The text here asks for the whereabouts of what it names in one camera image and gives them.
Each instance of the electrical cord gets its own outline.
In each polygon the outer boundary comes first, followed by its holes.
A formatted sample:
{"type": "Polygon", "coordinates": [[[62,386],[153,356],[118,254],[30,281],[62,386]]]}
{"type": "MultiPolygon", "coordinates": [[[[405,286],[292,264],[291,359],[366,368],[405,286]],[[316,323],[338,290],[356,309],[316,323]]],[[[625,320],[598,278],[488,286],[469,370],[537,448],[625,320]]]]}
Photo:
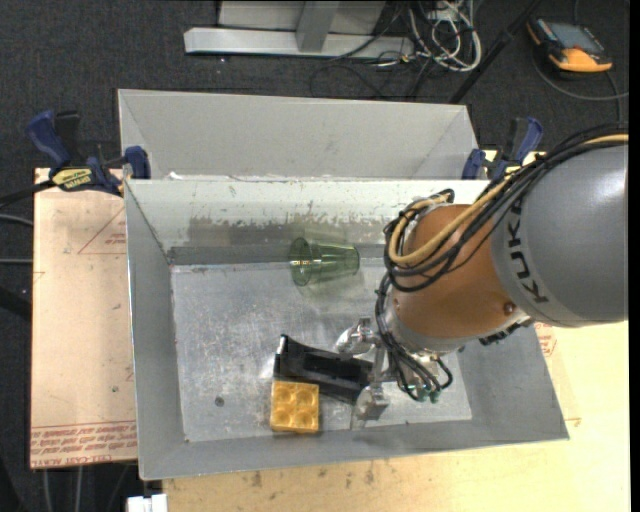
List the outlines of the electrical cord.
{"type": "Polygon", "coordinates": [[[81,498],[82,498],[82,473],[83,473],[83,468],[84,466],[80,466],[78,468],[78,478],[76,480],[76,501],[75,501],[75,507],[74,507],[74,512],[80,512],[80,502],[81,502],[81,498]]]}
{"type": "Polygon", "coordinates": [[[7,213],[0,213],[0,220],[8,221],[8,222],[17,222],[19,224],[24,224],[26,226],[33,227],[33,222],[29,219],[25,219],[23,217],[18,217],[17,215],[9,215],[7,213]]]}

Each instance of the black cable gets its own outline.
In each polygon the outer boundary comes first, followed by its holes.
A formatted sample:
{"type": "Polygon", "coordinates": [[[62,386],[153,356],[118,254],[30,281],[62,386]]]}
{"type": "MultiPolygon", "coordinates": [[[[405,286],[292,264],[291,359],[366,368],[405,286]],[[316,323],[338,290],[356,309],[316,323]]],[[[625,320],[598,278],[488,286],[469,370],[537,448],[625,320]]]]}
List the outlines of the black cable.
{"type": "Polygon", "coordinates": [[[353,50],[350,50],[350,51],[348,51],[346,53],[343,53],[342,55],[338,55],[337,57],[333,57],[333,58],[329,59],[329,62],[335,62],[337,60],[348,59],[349,57],[353,57],[354,55],[360,53],[365,48],[368,48],[371,45],[371,43],[373,43],[374,41],[377,41],[378,39],[380,39],[383,35],[385,35],[391,29],[391,27],[396,22],[396,20],[399,18],[401,12],[403,11],[403,9],[406,8],[407,5],[408,5],[407,2],[397,2],[396,10],[395,10],[393,16],[391,17],[391,20],[389,21],[389,23],[387,23],[387,25],[380,32],[378,32],[378,34],[373,36],[371,39],[368,39],[367,41],[365,41],[363,44],[361,44],[357,48],[354,48],[353,50]]]}
{"type": "Polygon", "coordinates": [[[538,7],[541,0],[533,0],[527,8],[509,25],[498,38],[493,42],[489,51],[485,54],[480,64],[471,70],[469,77],[462,83],[460,88],[451,96],[448,103],[459,103],[462,98],[469,92],[469,89],[475,84],[480,76],[486,71],[502,50],[513,40],[513,36],[527,22],[531,13],[538,7]]]}
{"type": "Polygon", "coordinates": [[[38,183],[36,185],[32,185],[29,188],[24,190],[20,190],[18,192],[13,192],[12,194],[0,197],[0,208],[4,208],[5,206],[9,206],[12,203],[20,201],[22,199],[27,199],[32,197],[33,194],[40,192],[42,190],[46,190],[51,187],[55,187],[56,184],[51,180],[44,181],[42,183],[38,183]]]}

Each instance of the transparent cup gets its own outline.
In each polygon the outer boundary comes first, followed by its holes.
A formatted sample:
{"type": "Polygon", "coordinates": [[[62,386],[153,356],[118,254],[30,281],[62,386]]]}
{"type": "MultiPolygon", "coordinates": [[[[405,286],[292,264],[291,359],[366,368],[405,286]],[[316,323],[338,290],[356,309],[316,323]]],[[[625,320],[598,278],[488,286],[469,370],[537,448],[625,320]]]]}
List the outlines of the transparent cup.
{"type": "Polygon", "coordinates": [[[352,276],[360,269],[360,254],[349,244],[297,238],[289,250],[293,282],[298,286],[352,276]]]}

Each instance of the cable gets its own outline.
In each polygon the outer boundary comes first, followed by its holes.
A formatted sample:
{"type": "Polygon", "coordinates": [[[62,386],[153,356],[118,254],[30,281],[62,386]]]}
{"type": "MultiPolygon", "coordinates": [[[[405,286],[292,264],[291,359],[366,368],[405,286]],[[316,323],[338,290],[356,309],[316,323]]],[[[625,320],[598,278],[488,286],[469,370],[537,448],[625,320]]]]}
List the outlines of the cable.
{"type": "Polygon", "coordinates": [[[5,206],[9,206],[12,203],[20,201],[22,199],[27,199],[29,197],[33,197],[33,194],[36,192],[40,192],[41,190],[46,190],[51,187],[57,186],[53,181],[47,180],[42,183],[38,183],[36,185],[32,185],[31,187],[20,190],[18,192],[14,192],[12,194],[0,197],[0,208],[4,208],[5,206]]]}
{"type": "Polygon", "coordinates": [[[78,468],[78,480],[76,482],[76,505],[74,507],[74,512],[80,512],[80,501],[82,497],[82,472],[84,466],[80,466],[78,468]]]}
{"type": "Polygon", "coordinates": [[[51,492],[49,490],[49,470],[45,469],[42,472],[42,480],[44,481],[44,499],[47,503],[47,512],[53,512],[53,505],[51,503],[51,492]]]}
{"type": "Polygon", "coordinates": [[[9,214],[6,214],[6,213],[0,213],[0,220],[6,220],[6,221],[9,221],[9,222],[18,222],[19,224],[25,224],[26,226],[33,227],[33,222],[31,222],[29,219],[18,217],[16,215],[9,215],[9,214]]]}
{"type": "Polygon", "coordinates": [[[367,41],[365,41],[363,44],[361,44],[357,48],[354,48],[353,50],[350,50],[350,51],[348,51],[346,53],[343,53],[342,55],[338,55],[337,57],[333,57],[333,58],[329,59],[329,62],[335,62],[337,60],[348,59],[349,57],[353,57],[354,55],[360,53],[365,48],[368,48],[371,45],[371,43],[373,43],[374,41],[377,41],[378,39],[380,39],[383,35],[385,35],[391,29],[391,26],[400,17],[400,14],[401,14],[402,10],[405,9],[405,8],[406,8],[405,2],[398,2],[398,6],[396,7],[396,12],[391,17],[391,20],[389,21],[389,23],[387,23],[387,25],[378,34],[373,36],[371,39],[368,39],[367,41]]]}
{"type": "Polygon", "coordinates": [[[0,258],[0,263],[3,265],[31,265],[33,260],[22,258],[0,258]]]}
{"type": "Polygon", "coordinates": [[[107,508],[105,509],[105,512],[111,512],[111,508],[113,507],[113,505],[115,503],[116,496],[118,495],[118,491],[120,490],[120,487],[122,486],[122,482],[124,481],[124,477],[126,476],[128,469],[129,469],[129,466],[127,466],[125,464],[124,465],[124,469],[120,473],[120,477],[118,478],[118,481],[116,482],[116,485],[113,488],[113,492],[111,493],[111,496],[109,497],[109,501],[107,502],[107,508]]]}

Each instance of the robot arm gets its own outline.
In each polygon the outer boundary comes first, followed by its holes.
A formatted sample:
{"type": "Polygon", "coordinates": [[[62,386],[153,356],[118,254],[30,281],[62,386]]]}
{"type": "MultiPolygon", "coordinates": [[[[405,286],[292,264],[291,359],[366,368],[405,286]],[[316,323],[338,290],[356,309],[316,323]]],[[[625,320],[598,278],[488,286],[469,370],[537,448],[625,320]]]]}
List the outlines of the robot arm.
{"type": "Polygon", "coordinates": [[[387,226],[376,316],[409,395],[444,389],[441,356],[469,341],[534,320],[627,318],[627,141],[617,126],[593,129],[491,181],[471,205],[445,190],[387,226]]]}

